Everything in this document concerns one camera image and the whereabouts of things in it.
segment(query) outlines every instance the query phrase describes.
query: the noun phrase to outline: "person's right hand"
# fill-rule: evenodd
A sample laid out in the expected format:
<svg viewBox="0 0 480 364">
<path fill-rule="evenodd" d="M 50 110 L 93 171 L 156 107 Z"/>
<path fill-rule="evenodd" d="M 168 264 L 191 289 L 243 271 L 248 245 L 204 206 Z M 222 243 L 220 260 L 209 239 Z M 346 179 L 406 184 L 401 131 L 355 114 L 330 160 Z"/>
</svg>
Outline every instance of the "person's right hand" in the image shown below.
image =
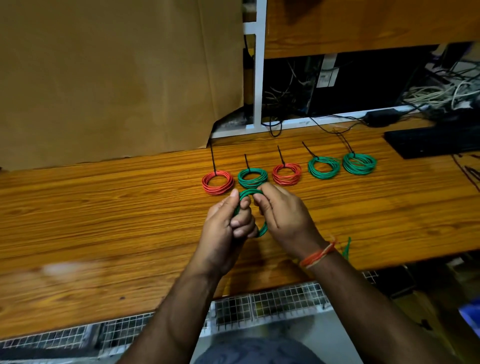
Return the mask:
<svg viewBox="0 0 480 364">
<path fill-rule="evenodd" d="M 255 204 L 265 216 L 268 231 L 288 254 L 303 260 L 327 247 L 301 199 L 268 182 L 258 189 L 264 194 L 253 195 Z"/>
</svg>

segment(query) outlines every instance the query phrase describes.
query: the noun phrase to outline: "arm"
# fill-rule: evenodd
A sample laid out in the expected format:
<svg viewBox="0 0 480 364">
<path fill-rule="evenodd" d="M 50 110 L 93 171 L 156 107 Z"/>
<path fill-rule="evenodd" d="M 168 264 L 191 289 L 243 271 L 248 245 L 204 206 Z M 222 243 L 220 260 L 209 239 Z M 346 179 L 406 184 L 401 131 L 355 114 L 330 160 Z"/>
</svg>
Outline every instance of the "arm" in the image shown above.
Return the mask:
<svg viewBox="0 0 480 364">
<path fill-rule="evenodd" d="M 235 264 L 247 237 L 258 233 L 250 198 L 239 192 L 208 211 L 197 250 L 119 364 L 189 363 L 220 278 Z"/>
<path fill-rule="evenodd" d="M 272 236 L 303 260 L 327 243 L 304 203 L 265 183 L 255 194 Z M 336 250 L 310 268 L 362 359 L 368 363 L 457 363 L 439 343 L 372 287 Z"/>
</svg>

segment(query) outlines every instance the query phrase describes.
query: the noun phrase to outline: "red wire coil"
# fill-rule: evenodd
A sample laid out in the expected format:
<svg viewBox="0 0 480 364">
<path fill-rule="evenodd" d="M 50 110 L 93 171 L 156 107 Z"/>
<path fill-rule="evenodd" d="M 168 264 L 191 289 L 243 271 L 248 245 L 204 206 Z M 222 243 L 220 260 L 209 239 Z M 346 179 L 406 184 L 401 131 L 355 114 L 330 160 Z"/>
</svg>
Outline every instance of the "red wire coil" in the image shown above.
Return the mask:
<svg viewBox="0 0 480 364">
<path fill-rule="evenodd" d="M 280 176 L 278 174 L 278 171 L 283 168 L 288 168 L 289 170 L 292 170 L 293 174 L 290 174 L 288 176 Z M 275 168 L 273 168 L 272 175 L 273 180 L 280 186 L 293 186 L 300 181 L 301 167 L 297 163 L 285 163 L 285 165 L 279 164 L 278 166 L 275 166 Z"/>
<path fill-rule="evenodd" d="M 209 186 L 208 183 L 215 176 L 224 176 L 227 179 L 227 182 L 221 186 Z M 211 194 L 212 196 L 224 194 L 233 187 L 234 183 L 235 182 L 233 181 L 232 175 L 224 170 L 218 170 L 216 171 L 216 174 L 215 172 L 209 173 L 202 178 L 202 186 L 205 192 Z"/>
</svg>

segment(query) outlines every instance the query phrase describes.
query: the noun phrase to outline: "person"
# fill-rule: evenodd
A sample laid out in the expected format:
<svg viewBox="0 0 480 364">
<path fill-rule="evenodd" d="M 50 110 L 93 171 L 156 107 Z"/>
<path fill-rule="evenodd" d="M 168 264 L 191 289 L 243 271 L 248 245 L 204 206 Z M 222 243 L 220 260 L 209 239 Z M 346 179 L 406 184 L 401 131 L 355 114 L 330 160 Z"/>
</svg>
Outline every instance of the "person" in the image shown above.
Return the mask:
<svg viewBox="0 0 480 364">
<path fill-rule="evenodd" d="M 265 183 L 254 194 L 268 231 L 299 260 L 329 245 L 298 197 Z M 230 196 L 208 211 L 190 262 L 156 313 L 118 361 L 120 364 L 189 363 L 217 284 L 258 228 L 247 196 Z M 234 216 L 236 207 L 240 211 Z M 439 343 L 371 286 L 335 249 L 309 268 L 365 363 L 457 363 Z M 288 339 L 249 339 L 212 346 L 196 363 L 322 363 Z"/>
</svg>

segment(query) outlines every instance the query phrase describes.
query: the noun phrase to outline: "red thread bracelet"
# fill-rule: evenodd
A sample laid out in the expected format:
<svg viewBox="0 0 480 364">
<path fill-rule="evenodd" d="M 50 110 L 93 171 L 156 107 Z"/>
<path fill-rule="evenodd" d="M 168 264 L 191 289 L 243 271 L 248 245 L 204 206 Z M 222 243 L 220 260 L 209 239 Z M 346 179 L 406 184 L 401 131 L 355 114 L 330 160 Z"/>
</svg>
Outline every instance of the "red thread bracelet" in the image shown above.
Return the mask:
<svg viewBox="0 0 480 364">
<path fill-rule="evenodd" d="M 283 168 L 288 168 L 289 170 L 292 170 L 293 174 L 290 174 L 288 176 L 279 175 L 278 172 Z M 297 163 L 279 164 L 278 166 L 275 166 L 273 168 L 272 176 L 273 180 L 280 186 L 293 186 L 300 181 L 301 167 Z"/>
<path fill-rule="evenodd" d="M 227 179 L 227 182 L 221 186 L 209 186 L 208 183 L 215 176 L 223 176 Z M 234 184 L 233 177 L 230 173 L 225 172 L 224 170 L 217 170 L 216 172 L 209 173 L 202 178 L 202 186 L 208 194 L 213 196 L 218 196 L 224 194 L 233 187 Z"/>
<path fill-rule="evenodd" d="M 300 266 L 304 268 L 310 268 L 314 264 L 322 260 L 331 250 L 335 247 L 335 242 L 330 243 L 325 249 L 321 249 L 318 252 L 313 253 L 312 255 L 306 257 L 300 262 Z"/>
</svg>

